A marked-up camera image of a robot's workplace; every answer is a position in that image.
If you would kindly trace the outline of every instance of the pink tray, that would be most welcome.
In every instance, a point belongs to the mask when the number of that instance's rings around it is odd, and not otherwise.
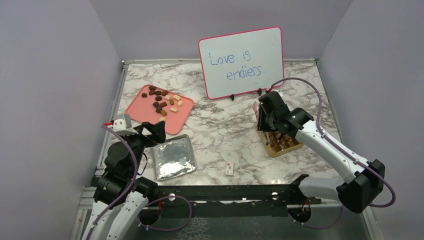
[[[193,109],[195,103],[188,97],[175,94],[173,92],[169,92],[168,95],[173,98],[174,95],[178,95],[181,97],[180,101],[182,101],[183,106],[178,107],[178,101],[174,99],[175,104],[171,106],[168,100],[165,100],[165,97],[161,95],[163,98],[159,103],[166,102],[167,106],[162,109],[166,111],[166,116],[162,116],[162,114],[156,112],[156,108],[153,106],[153,103],[156,102],[156,95],[149,95],[149,86],[144,85],[141,90],[138,92],[137,96],[135,96],[134,100],[132,100],[131,104],[126,109],[125,113],[129,114],[131,119],[138,121],[140,123],[149,122],[151,124],[156,124],[159,122],[161,117],[165,118],[165,132],[168,134],[175,135],[177,134],[184,123],[186,122],[187,117]],[[156,91],[164,91],[160,87],[156,87]],[[170,108],[178,109],[177,112],[172,112]]]

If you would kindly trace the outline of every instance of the pink whiteboard frame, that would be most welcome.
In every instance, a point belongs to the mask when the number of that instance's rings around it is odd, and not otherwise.
[[[223,99],[223,98],[228,98],[228,97],[230,97],[231,95],[219,96],[219,97],[215,97],[215,98],[210,98],[210,97],[209,97],[209,94],[208,94],[208,85],[206,84],[205,70],[203,69],[202,55],[201,55],[201,52],[200,52],[200,42],[201,42],[202,40],[206,40],[206,39],[214,39],[214,38],[220,38],[220,37],[225,37],[225,36],[230,36],[230,35],[244,34],[244,33],[256,32],[256,31],[265,30],[265,29],[274,29],[274,28],[278,28],[278,29],[279,29],[279,31],[280,31],[280,33],[281,33],[281,61],[282,61],[282,66],[281,66],[281,67],[282,67],[282,77],[284,78],[284,60],[283,60],[283,30],[282,30],[282,29],[281,29],[281,27],[279,27],[279,26],[270,26],[270,27],[264,27],[264,28],[254,29],[254,30],[240,31],[240,32],[229,33],[229,34],[218,35],[218,36],[210,36],[210,37],[202,38],[202,39],[200,39],[200,40],[197,42],[197,47],[198,47],[199,55],[200,55],[201,71],[202,71],[202,73],[203,73],[204,86],[205,86],[205,88],[206,88],[206,96],[207,96],[207,98],[208,98],[208,99],[210,99],[210,100]],[[258,90],[257,90],[257,89],[255,89],[255,90],[252,90],[252,91],[245,91],[245,92],[240,92],[240,93],[234,93],[234,96],[242,95],[242,94],[254,93],[254,92],[257,92],[257,91],[258,91]]]

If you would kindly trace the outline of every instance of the whiteboard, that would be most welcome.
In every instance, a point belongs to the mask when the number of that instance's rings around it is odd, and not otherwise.
[[[255,92],[284,78],[279,26],[202,38],[198,48],[211,100]]]

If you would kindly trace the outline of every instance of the white marble surface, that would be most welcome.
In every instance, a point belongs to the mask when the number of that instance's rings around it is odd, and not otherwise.
[[[330,110],[318,69],[313,62],[285,63],[286,77],[311,81],[323,96],[321,125],[337,139],[336,124]],[[252,185],[289,184],[301,174],[315,177],[338,178],[336,171],[307,146],[277,158],[265,151],[255,131],[253,102],[257,93],[209,100],[206,96],[200,63],[183,64],[130,64],[123,87],[118,114],[125,110],[146,84],[179,93],[194,100],[195,105],[178,135],[190,137],[197,162],[193,173],[159,182],[160,185]],[[291,108],[300,107],[315,116],[318,97],[309,86],[290,80],[279,88],[284,101]],[[153,176],[150,162],[146,176]],[[233,176],[225,175],[225,164],[234,163]]]

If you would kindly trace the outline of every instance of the gray wall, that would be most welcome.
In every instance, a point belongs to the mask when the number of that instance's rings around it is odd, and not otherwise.
[[[70,237],[120,67],[88,0],[1,1],[1,239]]]
[[[353,0],[318,62],[344,143],[386,166],[386,240],[422,239],[424,1]],[[389,201],[386,189],[376,203]]]
[[[284,57],[321,57],[351,0],[91,0],[125,60],[199,58],[204,37],[281,26]]]

